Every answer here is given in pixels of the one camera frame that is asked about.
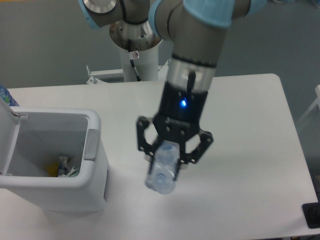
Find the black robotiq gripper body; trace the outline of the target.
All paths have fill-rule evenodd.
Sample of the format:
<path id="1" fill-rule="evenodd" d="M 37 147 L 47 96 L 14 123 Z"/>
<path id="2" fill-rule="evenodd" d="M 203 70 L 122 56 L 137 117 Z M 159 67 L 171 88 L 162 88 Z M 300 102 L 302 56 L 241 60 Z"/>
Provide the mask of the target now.
<path id="1" fill-rule="evenodd" d="M 153 118 L 158 136 L 165 141 L 182 145 L 199 135 L 200 146 L 204 146 L 209 133 L 201 130 L 200 118 L 207 96 L 207 91 L 188 92 L 166 82 L 159 110 Z"/>

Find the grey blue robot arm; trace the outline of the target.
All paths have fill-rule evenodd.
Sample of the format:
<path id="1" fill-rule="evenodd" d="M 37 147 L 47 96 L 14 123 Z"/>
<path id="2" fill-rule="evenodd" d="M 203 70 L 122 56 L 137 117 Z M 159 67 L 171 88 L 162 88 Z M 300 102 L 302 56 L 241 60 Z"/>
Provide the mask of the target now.
<path id="1" fill-rule="evenodd" d="M 200 119 L 233 20 L 262 9 L 264 0 L 81 0 L 93 28 L 124 22 L 149 24 L 153 34 L 173 42 L 159 110 L 136 122 L 137 148 L 149 160 L 146 184 L 175 182 L 182 166 L 196 164 L 213 143 Z"/>

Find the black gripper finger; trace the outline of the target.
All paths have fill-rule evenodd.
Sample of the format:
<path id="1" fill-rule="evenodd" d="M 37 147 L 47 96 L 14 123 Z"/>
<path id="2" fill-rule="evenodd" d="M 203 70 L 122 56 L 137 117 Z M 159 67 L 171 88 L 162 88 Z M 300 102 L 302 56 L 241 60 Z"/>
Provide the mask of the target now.
<path id="1" fill-rule="evenodd" d="M 200 129 L 197 135 L 199 136 L 200 140 L 199 144 L 191 152 L 186 152 L 186 142 L 188 141 L 187 132 L 185 130 L 180 130 L 179 132 L 179 158 L 175 166 L 175 182 L 178 180 L 179 171 L 182 166 L 186 166 L 189 163 L 196 164 L 210 147 L 210 145 L 214 142 L 213 135 L 209 131 Z"/>
<path id="2" fill-rule="evenodd" d="M 136 121 L 136 136 L 137 136 L 137 149 L 145 153 L 149 159 L 149 168 L 147 174 L 152 173 L 152 168 L 155 162 L 156 151 L 162 144 L 162 138 L 158 135 L 152 144 L 149 144 L 145 137 L 145 131 L 153 124 L 153 119 L 145 116 L 139 116 Z"/>

